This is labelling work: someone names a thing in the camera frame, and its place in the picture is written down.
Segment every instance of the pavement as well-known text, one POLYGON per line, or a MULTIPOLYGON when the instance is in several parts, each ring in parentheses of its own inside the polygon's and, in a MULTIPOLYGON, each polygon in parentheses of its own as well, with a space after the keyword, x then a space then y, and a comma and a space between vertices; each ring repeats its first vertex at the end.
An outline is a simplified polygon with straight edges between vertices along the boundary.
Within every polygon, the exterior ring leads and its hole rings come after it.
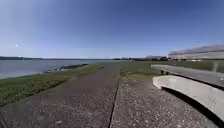
POLYGON ((110 65, 0 111, 10 128, 107 128, 119 70, 110 65))
POLYGON ((217 128, 204 115, 152 80, 120 80, 110 128, 217 128))
POLYGON ((8 104, 10 128, 217 128, 152 79, 119 79, 118 65, 8 104))

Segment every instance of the sky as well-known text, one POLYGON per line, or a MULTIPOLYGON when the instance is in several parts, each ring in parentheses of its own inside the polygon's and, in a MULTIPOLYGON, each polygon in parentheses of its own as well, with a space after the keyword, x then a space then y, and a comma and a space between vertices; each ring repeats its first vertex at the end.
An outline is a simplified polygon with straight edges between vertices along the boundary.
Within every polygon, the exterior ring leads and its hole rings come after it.
POLYGON ((224 44, 223 0, 0 0, 0 56, 114 58, 224 44))

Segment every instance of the grass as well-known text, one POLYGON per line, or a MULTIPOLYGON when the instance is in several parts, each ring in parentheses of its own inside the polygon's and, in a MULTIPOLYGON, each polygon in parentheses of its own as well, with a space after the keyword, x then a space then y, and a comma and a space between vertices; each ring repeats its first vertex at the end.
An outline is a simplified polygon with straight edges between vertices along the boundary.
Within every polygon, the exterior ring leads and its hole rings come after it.
MULTIPOLYGON (((140 74, 140 75, 150 75, 155 76, 159 75, 160 72, 156 69, 150 68, 151 64, 164 64, 164 65, 172 65, 172 66, 180 66, 186 68, 193 69, 201 69, 201 70, 212 70, 214 61, 200 61, 200 62, 192 62, 192 61, 126 61, 120 62, 121 65, 121 76, 140 74)), ((219 62, 218 72, 224 72, 224 61, 219 62)))
POLYGON ((94 64, 64 72, 29 75, 0 80, 0 106, 55 87, 70 79, 92 73, 102 67, 104 67, 103 64, 94 64))

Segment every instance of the curved concrete wall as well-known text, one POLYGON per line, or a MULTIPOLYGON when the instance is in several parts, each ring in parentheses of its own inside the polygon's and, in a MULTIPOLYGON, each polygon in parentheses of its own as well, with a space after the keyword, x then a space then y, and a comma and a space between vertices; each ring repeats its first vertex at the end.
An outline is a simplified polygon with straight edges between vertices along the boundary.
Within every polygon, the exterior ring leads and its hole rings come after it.
POLYGON ((159 76, 153 84, 178 91, 199 102, 224 121, 224 92, 212 86, 178 76, 159 76))

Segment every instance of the lake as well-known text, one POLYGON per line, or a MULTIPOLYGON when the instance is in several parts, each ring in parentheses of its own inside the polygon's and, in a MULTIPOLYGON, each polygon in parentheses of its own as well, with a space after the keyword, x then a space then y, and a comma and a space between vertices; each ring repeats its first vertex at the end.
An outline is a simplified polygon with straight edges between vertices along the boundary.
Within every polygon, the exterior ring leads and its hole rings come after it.
POLYGON ((115 62, 116 60, 0 60, 0 79, 43 73, 60 66, 115 62))

